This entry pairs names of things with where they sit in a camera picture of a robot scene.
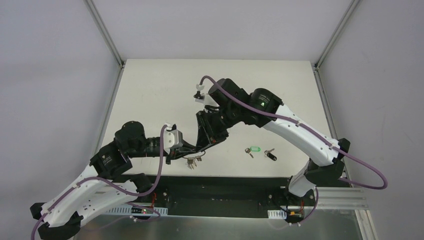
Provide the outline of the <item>large metal keyring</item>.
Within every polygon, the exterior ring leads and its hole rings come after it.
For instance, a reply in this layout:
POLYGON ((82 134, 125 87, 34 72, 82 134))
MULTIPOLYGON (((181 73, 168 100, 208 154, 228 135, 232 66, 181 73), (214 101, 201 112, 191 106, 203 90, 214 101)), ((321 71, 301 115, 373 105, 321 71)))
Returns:
POLYGON ((195 159, 201 159, 205 154, 206 154, 205 151, 200 151, 200 152, 197 152, 197 153, 191 153, 191 154, 185 155, 182 158, 183 159, 186 159, 186 160, 189 160, 189 159, 194 159, 194 160, 195 159))

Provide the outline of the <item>blue capped key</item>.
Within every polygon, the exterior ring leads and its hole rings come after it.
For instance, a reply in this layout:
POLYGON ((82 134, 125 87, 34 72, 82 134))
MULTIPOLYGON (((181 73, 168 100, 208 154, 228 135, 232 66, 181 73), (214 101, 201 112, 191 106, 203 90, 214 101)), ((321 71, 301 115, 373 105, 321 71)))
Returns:
POLYGON ((187 160, 187 167, 191 170, 194 169, 194 161, 192 159, 187 160))

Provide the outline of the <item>green tag key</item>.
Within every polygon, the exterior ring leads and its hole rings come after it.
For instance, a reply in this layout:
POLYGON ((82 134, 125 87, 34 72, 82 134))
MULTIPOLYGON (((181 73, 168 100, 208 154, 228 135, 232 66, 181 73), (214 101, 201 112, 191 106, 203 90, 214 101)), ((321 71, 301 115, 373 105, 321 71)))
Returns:
POLYGON ((244 150, 244 152, 247 153, 252 159, 254 158, 253 153, 258 153, 260 151, 261 148, 259 146, 250 146, 244 150))

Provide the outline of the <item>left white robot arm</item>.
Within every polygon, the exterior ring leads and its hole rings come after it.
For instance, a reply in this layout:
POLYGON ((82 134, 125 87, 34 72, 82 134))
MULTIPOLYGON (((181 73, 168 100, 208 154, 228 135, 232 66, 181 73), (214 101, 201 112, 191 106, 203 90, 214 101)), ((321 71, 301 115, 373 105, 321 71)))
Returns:
POLYGON ((42 240, 68 240, 87 222, 113 207, 136 199, 149 201, 159 184, 164 162, 200 150, 183 140, 176 125, 165 124, 158 137, 146 137, 140 122, 126 122, 112 142, 100 148, 65 190, 48 202, 36 202, 30 207, 32 217, 37 220, 30 238, 34 240, 39 235, 42 240), (159 157, 154 182, 139 173, 121 185, 116 184, 132 168, 131 159, 144 157, 159 157))

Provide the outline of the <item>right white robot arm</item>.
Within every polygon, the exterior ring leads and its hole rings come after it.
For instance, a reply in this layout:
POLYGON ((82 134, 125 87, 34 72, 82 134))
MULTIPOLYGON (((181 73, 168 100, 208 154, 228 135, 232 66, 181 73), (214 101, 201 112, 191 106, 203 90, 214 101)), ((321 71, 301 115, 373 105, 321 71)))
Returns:
POLYGON ((282 137, 309 157, 305 167, 290 177, 283 192, 284 200, 290 205, 298 204, 317 185, 332 184, 342 176, 343 152, 348 151, 350 142, 316 131, 271 91, 257 88, 247 93, 231 79, 222 78, 207 95, 216 105, 205 104, 203 110, 196 113, 197 152, 225 141, 228 130, 238 123, 263 128, 282 137))

